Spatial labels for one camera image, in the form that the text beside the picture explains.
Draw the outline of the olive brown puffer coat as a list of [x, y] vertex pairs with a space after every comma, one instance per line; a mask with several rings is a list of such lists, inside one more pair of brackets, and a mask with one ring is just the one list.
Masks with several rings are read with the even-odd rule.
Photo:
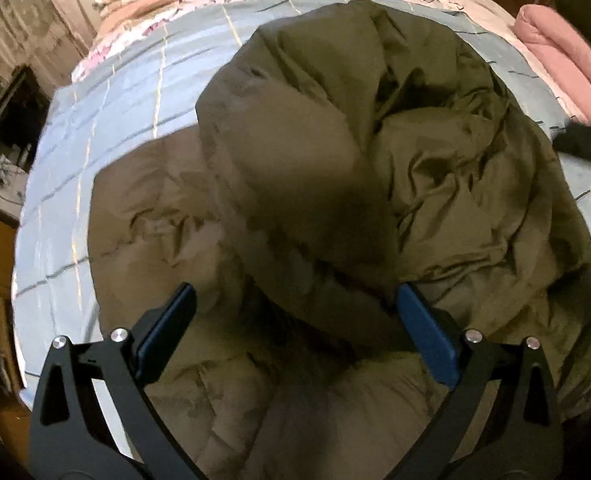
[[591, 409], [591, 237], [542, 129], [455, 32], [368, 0], [260, 26], [198, 122], [104, 168], [102, 330], [181, 283], [198, 313], [150, 399], [212, 479], [380, 479], [437, 411], [396, 316], [542, 341]]

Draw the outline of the dark tv desk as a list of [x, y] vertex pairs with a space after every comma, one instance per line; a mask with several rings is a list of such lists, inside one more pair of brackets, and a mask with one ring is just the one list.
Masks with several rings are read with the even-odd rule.
[[15, 67], [9, 81], [0, 79], [0, 220], [14, 228], [49, 105], [30, 67]]

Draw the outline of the pink folded blanket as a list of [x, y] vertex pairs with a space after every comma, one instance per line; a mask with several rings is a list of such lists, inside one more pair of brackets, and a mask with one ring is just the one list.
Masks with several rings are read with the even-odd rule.
[[548, 6], [521, 6], [513, 31], [591, 124], [591, 46]]

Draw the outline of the light blue plaid bedsheet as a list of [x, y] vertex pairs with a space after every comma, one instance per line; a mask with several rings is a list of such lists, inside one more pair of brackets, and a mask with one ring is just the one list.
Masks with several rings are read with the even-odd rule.
[[[101, 337], [87, 248], [94, 176], [139, 145], [193, 125], [199, 94], [258, 26], [347, 1], [209, 3], [56, 90], [28, 175], [11, 286], [25, 385], [20, 399], [29, 409], [53, 338]], [[545, 133], [563, 126], [567, 113], [553, 84], [536, 75], [535, 62], [527, 62], [527, 54], [491, 25], [474, 22], [465, 11], [404, 0], [373, 2], [449, 27], [492, 66]], [[562, 167], [591, 232], [591, 165], [566, 157]]]

